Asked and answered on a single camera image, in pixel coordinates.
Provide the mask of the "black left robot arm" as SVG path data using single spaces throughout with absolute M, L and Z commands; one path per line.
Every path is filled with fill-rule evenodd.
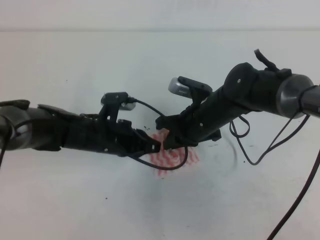
M 157 153 L 161 143 L 143 130 L 132 128 L 128 120 L 117 120 L 118 113 L 105 106 L 98 114 L 75 114 L 61 108 L 7 105 L 0 108 L 0 145 L 11 134 L 9 151 L 34 149 L 58 152 L 62 148 L 140 157 Z

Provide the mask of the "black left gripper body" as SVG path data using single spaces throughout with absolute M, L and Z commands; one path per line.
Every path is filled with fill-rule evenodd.
M 59 121 L 60 146 L 120 157 L 138 153 L 138 137 L 128 120 L 70 117 Z

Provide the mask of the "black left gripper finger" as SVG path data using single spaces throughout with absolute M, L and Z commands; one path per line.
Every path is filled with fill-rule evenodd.
M 145 153 L 158 153 L 161 150 L 161 142 L 153 139 L 141 129 L 133 129 L 133 131 L 140 139 L 142 149 Z

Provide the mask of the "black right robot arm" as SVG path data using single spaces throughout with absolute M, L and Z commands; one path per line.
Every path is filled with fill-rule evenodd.
M 217 90 L 183 76 L 171 80 L 169 91 L 192 99 L 192 104 L 180 114 L 156 120 L 158 130 L 168 130 L 163 141 L 166 150 L 217 141 L 223 126 L 250 112 L 267 112 L 288 119 L 320 115 L 318 85 L 305 75 L 277 68 L 259 50 L 254 53 L 265 69 L 240 63 Z

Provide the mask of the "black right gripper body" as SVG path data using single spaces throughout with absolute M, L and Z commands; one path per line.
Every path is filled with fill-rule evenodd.
M 222 101 L 206 98 L 194 101 L 181 113 L 173 117 L 178 140 L 189 146 L 206 141 L 216 142 L 222 138 Z

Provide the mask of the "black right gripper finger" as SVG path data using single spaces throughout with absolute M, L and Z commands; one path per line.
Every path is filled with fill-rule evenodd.
M 155 128 L 157 130 L 178 130 L 179 129 L 179 115 L 163 115 L 155 120 Z
M 166 134 L 162 142 L 163 148 L 165 150 L 173 150 L 183 147 L 183 144 L 181 142 L 181 132 L 179 130 L 166 129 L 165 131 Z

